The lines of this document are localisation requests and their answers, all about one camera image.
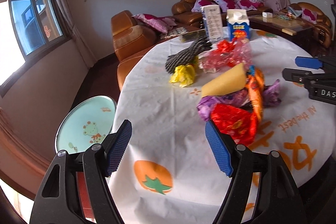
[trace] dark red floor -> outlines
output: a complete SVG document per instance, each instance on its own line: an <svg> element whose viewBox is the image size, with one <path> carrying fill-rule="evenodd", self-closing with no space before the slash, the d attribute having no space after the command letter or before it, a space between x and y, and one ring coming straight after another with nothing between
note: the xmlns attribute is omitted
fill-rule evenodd
<svg viewBox="0 0 336 224"><path fill-rule="evenodd" d="M99 60L86 75L71 109L94 96L106 95L118 102L120 90L117 80L119 60L111 54Z"/></svg>

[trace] milk carton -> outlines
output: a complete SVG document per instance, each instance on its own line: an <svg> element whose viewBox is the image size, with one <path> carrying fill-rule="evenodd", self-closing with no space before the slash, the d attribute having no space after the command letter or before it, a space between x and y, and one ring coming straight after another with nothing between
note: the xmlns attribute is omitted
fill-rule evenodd
<svg viewBox="0 0 336 224"><path fill-rule="evenodd" d="M201 7L203 23L207 37L211 43L224 38L223 22L219 5L206 5Z"/></svg>
<svg viewBox="0 0 336 224"><path fill-rule="evenodd" d="M228 9L226 20L230 41L235 42L238 37L250 39L250 21L246 10Z"/></svg>

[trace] teal stool seat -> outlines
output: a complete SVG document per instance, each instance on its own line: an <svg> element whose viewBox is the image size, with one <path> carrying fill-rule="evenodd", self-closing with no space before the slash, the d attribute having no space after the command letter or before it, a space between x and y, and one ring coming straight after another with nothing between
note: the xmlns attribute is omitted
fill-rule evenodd
<svg viewBox="0 0 336 224"><path fill-rule="evenodd" d="M111 133L116 103L108 96L96 96L77 105L61 123L55 138L56 152L84 152Z"/></svg>

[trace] gray rope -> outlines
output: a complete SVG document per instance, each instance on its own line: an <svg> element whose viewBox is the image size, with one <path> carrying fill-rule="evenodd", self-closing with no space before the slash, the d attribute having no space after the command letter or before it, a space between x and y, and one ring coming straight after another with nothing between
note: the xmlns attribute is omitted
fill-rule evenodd
<svg viewBox="0 0 336 224"><path fill-rule="evenodd" d="M166 71L173 74L176 67L192 63L197 55L209 50L211 50L211 43L208 41L207 37L200 37L195 40L189 48L186 48L177 54L168 56L165 66Z"/></svg>

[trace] sofa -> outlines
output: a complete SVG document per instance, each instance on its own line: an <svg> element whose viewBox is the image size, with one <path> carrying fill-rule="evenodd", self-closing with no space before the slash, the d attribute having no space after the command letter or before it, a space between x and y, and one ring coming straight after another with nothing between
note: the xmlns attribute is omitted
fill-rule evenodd
<svg viewBox="0 0 336 224"><path fill-rule="evenodd" d="M191 11L195 2L196 0L180 0L178 3L175 3L171 9L173 17L180 23L198 28L203 27L202 13ZM268 7L259 7L258 10L247 11L247 15L261 15L263 12L271 13L273 10ZM226 13L222 14L222 19L223 26L226 26Z"/></svg>
<svg viewBox="0 0 336 224"><path fill-rule="evenodd" d="M302 10L303 8L306 8L317 13L316 24L306 20L305 22L314 27L313 31L314 40L322 44L324 48L329 48L332 44L332 37L333 37L333 32L331 28L332 24L329 17L326 16L318 7L316 7L311 3L307 2L292 3L290 7L292 7L294 10ZM281 12L287 13L288 10L283 9L281 10Z"/></svg>
<svg viewBox="0 0 336 224"><path fill-rule="evenodd" d="M177 23L176 28L185 27L188 31L198 28ZM113 47L120 61L117 69L119 89L121 90L126 76L139 60L156 44L169 39L160 39L159 34L151 28L140 25L128 10L111 18Z"/></svg>

